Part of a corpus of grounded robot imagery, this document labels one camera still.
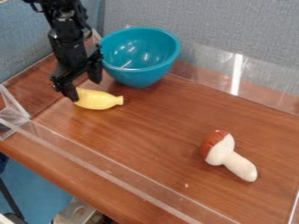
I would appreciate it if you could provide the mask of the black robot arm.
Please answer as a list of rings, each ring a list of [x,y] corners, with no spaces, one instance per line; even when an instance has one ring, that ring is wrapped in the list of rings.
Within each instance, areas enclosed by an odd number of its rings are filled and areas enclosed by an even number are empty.
[[[52,87],[74,102],[80,100],[74,80],[84,73],[88,79],[102,82],[103,54],[100,44],[86,46],[92,36],[87,24],[88,14],[80,0],[23,0],[35,12],[42,13],[51,30],[48,39],[58,59],[56,70],[51,75]]]

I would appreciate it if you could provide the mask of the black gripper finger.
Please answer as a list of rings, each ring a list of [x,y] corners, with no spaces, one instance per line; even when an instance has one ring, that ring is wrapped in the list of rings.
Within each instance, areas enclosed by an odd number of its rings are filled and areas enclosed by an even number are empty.
[[[66,82],[62,85],[62,93],[66,97],[68,97],[74,102],[76,102],[79,98],[78,90],[71,82]]]
[[[96,59],[90,63],[88,67],[88,79],[96,84],[102,82],[102,72],[103,72],[102,59]]]

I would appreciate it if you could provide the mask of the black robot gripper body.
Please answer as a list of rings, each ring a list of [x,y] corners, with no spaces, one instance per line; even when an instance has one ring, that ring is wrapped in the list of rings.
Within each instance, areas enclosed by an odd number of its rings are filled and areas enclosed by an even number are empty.
[[[90,63],[96,59],[103,59],[103,54],[99,44],[84,46],[84,41],[91,37],[91,33],[84,36],[83,30],[91,30],[84,20],[56,17],[51,19],[50,24],[48,38],[58,59],[58,67],[51,75],[51,81],[54,89],[60,92],[62,85],[66,82],[72,83],[83,73],[87,73]]]

